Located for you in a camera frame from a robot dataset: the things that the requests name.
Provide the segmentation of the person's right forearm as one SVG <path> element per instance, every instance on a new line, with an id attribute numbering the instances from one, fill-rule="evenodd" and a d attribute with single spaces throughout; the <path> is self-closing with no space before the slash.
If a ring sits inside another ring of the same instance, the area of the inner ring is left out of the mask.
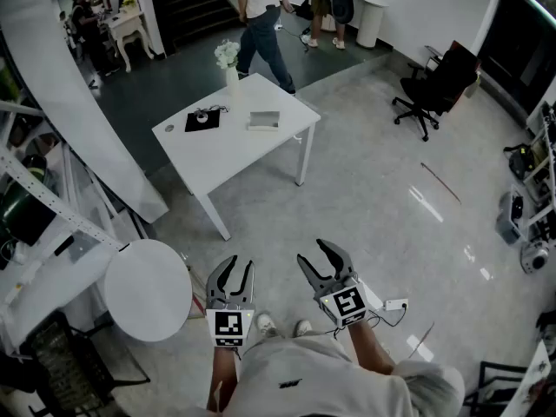
<path id="1" fill-rule="evenodd" d="M 367 321 L 357 321 L 347 327 L 359 365 L 370 372 L 390 375 L 395 363 L 378 342 Z"/>

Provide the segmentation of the round white side table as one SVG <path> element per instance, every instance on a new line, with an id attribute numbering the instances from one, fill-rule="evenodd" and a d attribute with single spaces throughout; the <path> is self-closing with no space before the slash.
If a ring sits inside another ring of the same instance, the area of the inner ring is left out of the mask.
<path id="1" fill-rule="evenodd" d="M 187 319 L 203 317 L 184 258 L 152 239 L 133 241 L 113 256 L 103 299 L 118 327 L 147 343 L 165 341 Z"/>

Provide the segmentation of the white metal shelf rack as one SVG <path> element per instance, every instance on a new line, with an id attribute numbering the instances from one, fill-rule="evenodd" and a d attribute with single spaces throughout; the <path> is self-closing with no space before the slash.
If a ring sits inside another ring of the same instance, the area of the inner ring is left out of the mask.
<path id="1" fill-rule="evenodd" d="M 4 101 L 0 99 L 0 111 L 10 113 L 11 115 L 24 114 L 31 116 L 40 116 L 45 118 L 46 115 L 40 110 L 31 108 L 19 103 L 12 101 Z M 125 223 L 118 216 L 118 212 L 115 210 L 114 206 L 107 197 L 101 183 L 96 178 L 96 175 L 85 165 L 82 164 L 88 178 L 91 181 L 92 189 L 86 190 L 87 193 L 96 195 L 96 198 L 101 200 L 103 210 L 106 210 L 109 216 L 108 228 L 111 233 L 104 228 L 97 227 L 95 223 L 82 216 L 78 206 L 72 207 L 72 203 L 63 201 L 57 195 L 55 195 L 50 189 L 48 189 L 43 183 L 39 182 L 28 170 L 23 166 L 23 164 L 16 158 L 15 154 L 9 151 L 4 144 L 5 140 L 0 140 L 0 173 L 8 173 L 8 175 L 15 182 L 19 183 L 27 192 L 29 192 L 34 198 L 36 198 L 42 205 L 49 208 L 56 215 L 62 217 L 68 224 L 70 224 L 70 230 L 76 231 L 80 230 L 84 234 L 96 239 L 100 243 L 106 244 L 109 247 L 115 249 L 116 251 L 121 251 L 124 249 L 128 243 L 121 242 L 116 237 L 116 232 L 112 227 L 111 219 L 120 222 L 121 226 L 124 228 Z M 71 169 L 71 160 L 65 157 L 70 152 L 69 147 L 63 147 L 63 169 L 66 175 L 65 188 L 68 190 L 69 195 L 78 194 L 78 185 L 73 181 L 73 171 Z"/>

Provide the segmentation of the black square mat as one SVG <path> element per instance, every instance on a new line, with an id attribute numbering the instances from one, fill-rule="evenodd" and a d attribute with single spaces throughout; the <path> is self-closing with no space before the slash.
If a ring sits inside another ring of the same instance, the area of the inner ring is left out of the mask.
<path id="1" fill-rule="evenodd" d="M 199 132 L 209 129 L 217 129 L 220 126 L 220 111 L 209 111 L 208 120 L 205 123 L 197 121 L 195 112 L 188 113 L 184 131 L 185 132 Z"/>

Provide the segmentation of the dark green round bag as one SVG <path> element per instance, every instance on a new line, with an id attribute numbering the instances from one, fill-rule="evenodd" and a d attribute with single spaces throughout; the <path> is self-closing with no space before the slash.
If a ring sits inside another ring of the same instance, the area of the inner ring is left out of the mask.
<path id="1" fill-rule="evenodd" d="M 29 155 L 23 159 L 27 170 L 55 195 L 57 175 L 47 168 L 44 156 Z M 10 179 L 0 199 L 0 222 L 11 237 L 33 246 L 56 214 L 38 201 L 20 183 Z"/>

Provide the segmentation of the black and yellow bag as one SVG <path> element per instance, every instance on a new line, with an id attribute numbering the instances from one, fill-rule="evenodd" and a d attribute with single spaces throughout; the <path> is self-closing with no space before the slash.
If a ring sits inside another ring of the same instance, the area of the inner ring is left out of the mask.
<path id="1" fill-rule="evenodd" d="M 534 170 L 534 155 L 531 146 L 521 143 L 513 147 L 503 148 L 504 155 L 508 158 L 509 169 L 514 176 L 523 181 Z"/>

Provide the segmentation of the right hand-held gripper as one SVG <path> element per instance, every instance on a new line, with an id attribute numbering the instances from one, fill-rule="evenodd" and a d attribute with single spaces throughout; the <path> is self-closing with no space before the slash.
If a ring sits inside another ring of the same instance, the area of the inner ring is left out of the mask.
<path id="1" fill-rule="evenodd" d="M 351 257 L 333 242 L 323 239 L 316 242 L 334 268 L 335 280 L 331 275 L 321 275 L 303 255 L 298 254 L 296 260 L 314 290 L 319 308 L 338 328 L 365 319 L 370 305 L 364 283 L 354 273 Z"/>

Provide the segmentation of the white round device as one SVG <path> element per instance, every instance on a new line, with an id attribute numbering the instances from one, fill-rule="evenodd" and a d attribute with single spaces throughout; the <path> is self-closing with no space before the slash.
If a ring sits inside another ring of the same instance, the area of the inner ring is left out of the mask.
<path id="1" fill-rule="evenodd" d="M 551 246 L 540 240 L 522 245 L 520 250 L 520 265 L 523 271 L 530 275 L 541 270 L 549 260 Z"/>

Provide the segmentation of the white cylindrical pedestal table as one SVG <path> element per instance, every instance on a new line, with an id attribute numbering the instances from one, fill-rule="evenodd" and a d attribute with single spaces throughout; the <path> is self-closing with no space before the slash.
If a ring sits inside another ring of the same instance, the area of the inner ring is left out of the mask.
<path id="1" fill-rule="evenodd" d="M 384 0 L 354 0 L 354 24 L 358 30 L 356 42 L 365 49 L 375 47 L 384 10 Z"/>

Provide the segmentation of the white ornate desk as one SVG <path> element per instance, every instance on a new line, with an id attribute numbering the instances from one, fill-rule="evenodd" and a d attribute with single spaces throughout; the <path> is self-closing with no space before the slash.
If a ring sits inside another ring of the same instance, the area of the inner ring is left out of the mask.
<path id="1" fill-rule="evenodd" d="M 116 45 L 116 56 L 121 56 L 125 63 L 127 73 L 131 72 L 129 57 L 125 51 L 125 45 L 140 39 L 142 48 L 151 60 L 154 59 L 152 43 L 142 23 L 142 12 L 132 11 L 119 13 L 113 17 L 106 18 L 103 23 L 107 26 L 109 34 Z"/>

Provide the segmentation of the person's left white shoe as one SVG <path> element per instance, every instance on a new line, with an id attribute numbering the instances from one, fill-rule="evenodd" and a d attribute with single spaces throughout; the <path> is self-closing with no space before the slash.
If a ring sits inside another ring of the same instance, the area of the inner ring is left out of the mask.
<path id="1" fill-rule="evenodd" d="M 258 332 L 263 338 L 271 338 L 281 335 L 269 314 L 258 314 L 255 320 L 255 324 Z"/>

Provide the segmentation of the tall white vase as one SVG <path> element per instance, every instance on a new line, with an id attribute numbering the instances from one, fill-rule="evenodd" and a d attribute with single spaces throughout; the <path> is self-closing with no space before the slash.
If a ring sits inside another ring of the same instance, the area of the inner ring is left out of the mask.
<path id="1" fill-rule="evenodd" d="M 240 79 L 237 72 L 237 69 L 234 66 L 228 67 L 225 72 L 226 75 L 226 83 L 227 89 L 230 96 L 237 100 L 240 97 L 241 88 L 240 88 Z"/>

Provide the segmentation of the white equipment shelf cart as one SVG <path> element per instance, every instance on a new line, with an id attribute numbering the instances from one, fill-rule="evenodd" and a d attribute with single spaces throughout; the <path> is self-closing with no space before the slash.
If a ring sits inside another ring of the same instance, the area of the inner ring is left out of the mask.
<path id="1" fill-rule="evenodd" d="M 544 151 L 533 171 L 523 181 L 526 188 L 539 189 L 531 195 L 535 211 L 526 220 L 526 231 L 544 220 L 550 213 L 556 214 L 556 103 L 542 102 L 538 110 L 539 130 L 529 146 L 532 151 Z"/>

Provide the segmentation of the dark wooden staircase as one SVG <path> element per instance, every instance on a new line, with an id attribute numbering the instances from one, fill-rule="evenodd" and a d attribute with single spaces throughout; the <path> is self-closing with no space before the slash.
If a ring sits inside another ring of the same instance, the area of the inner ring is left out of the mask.
<path id="1" fill-rule="evenodd" d="M 187 43 L 241 25 L 229 0 L 153 0 L 153 6 L 168 56 Z"/>

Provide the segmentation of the person's left forearm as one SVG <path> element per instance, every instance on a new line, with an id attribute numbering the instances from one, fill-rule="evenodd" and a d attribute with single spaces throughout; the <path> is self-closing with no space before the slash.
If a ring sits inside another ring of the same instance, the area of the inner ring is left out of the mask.
<path id="1" fill-rule="evenodd" d="M 222 412 L 236 386 L 235 351 L 229 347 L 215 347 L 207 409 L 213 413 Z"/>

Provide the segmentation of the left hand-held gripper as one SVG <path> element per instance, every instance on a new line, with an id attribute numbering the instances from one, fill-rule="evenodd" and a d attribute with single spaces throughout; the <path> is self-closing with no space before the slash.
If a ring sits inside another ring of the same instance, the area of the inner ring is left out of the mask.
<path id="1" fill-rule="evenodd" d="M 239 289 L 226 298 L 225 286 L 236 261 L 237 256 L 232 255 L 221 262 L 206 284 L 206 296 L 211 300 L 206 308 L 206 319 L 212 342 L 217 348 L 242 347 L 255 315 L 252 303 L 255 265 L 252 261 L 244 269 Z"/>

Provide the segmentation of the thin red stick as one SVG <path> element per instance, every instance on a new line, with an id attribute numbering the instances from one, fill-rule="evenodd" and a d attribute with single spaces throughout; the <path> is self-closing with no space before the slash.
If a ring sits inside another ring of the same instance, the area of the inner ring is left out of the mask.
<path id="1" fill-rule="evenodd" d="M 462 205 L 461 199 L 432 169 L 430 169 L 424 162 L 421 162 L 420 165 L 458 202 L 459 205 Z"/>

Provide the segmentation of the white flower bouquet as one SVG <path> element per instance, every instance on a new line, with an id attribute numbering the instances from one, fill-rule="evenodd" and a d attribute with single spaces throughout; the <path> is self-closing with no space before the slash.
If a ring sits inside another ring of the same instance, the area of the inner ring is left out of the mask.
<path id="1" fill-rule="evenodd" d="M 228 39 L 224 39 L 214 51 L 216 64 L 222 70 L 235 68 L 238 63 L 240 44 Z"/>

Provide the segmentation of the black office chair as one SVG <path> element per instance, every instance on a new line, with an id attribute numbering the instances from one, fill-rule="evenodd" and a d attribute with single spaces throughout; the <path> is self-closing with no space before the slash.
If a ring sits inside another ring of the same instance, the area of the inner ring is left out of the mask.
<path id="1" fill-rule="evenodd" d="M 448 113 L 465 90 L 477 81 L 480 60 L 465 46 L 453 41 L 431 72 L 427 73 L 426 68 L 419 64 L 408 63 L 407 66 L 412 75 L 402 77 L 400 85 L 409 101 L 397 96 L 392 105 L 402 104 L 408 111 L 395 117 L 394 124 L 399 125 L 402 119 L 414 117 L 422 129 L 422 141 L 427 142 L 426 121 L 433 129 L 440 127 L 433 114 L 442 116 Z"/>

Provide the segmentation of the person's white shirt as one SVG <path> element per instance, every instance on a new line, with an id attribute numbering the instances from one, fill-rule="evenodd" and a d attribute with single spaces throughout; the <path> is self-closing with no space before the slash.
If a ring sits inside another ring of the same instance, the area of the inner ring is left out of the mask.
<path id="1" fill-rule="evenodd" d="M 248 349 L 222 417 L 457 417 L 465 394 L 460 372 L 405 360 L 391 374 L 351 361 L 324 335 L 271 337 Z"/>

